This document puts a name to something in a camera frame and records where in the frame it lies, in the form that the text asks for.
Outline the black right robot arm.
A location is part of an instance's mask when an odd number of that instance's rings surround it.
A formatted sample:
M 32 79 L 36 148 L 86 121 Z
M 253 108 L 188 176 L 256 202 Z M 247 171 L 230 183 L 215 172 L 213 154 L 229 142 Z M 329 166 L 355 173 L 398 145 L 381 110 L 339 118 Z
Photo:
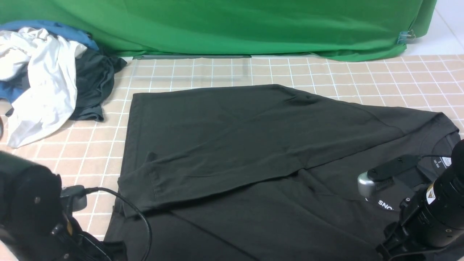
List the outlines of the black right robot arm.
M 399 220 L 388 225 L 376 247 L 383 261 L 424 261 L 463 235 L 463 141 L 451 165 L 431 185 L 401 203 Z

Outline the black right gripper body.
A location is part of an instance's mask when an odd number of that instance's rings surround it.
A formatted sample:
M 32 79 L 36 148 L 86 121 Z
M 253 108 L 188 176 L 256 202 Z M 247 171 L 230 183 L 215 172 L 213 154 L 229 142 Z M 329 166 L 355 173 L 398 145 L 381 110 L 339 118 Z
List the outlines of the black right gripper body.
M 407 228 L 420 206 L 404 199 L 400 209 L 399 221 L 384 229 L 385 240 L 376 247 L 376 252 L 382 261 L 425 261 L 426 254 L 435 252 L 435 248 L 420 243 Z

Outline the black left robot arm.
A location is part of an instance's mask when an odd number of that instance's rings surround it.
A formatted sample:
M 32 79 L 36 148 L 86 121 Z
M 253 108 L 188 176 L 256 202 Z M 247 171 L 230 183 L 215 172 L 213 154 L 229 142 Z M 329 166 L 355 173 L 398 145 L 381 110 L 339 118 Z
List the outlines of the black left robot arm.
M 64 188 L 48 167 L 1 152 L 2 243 L 19 261 L 126 261 L 123 242 L 100 241 L 73 217 L 87 195 L 83 185 Z

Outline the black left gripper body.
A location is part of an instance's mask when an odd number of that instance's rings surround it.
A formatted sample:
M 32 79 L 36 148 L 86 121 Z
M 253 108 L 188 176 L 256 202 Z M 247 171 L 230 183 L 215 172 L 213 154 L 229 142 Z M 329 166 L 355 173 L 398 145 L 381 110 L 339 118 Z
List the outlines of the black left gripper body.
M 70 222 L 72 233 L 58 224 L 45 236 L 25 237 L 23 261 L 126 261 L 121 241 L 104 242 L 83 231 L 77 221 Z

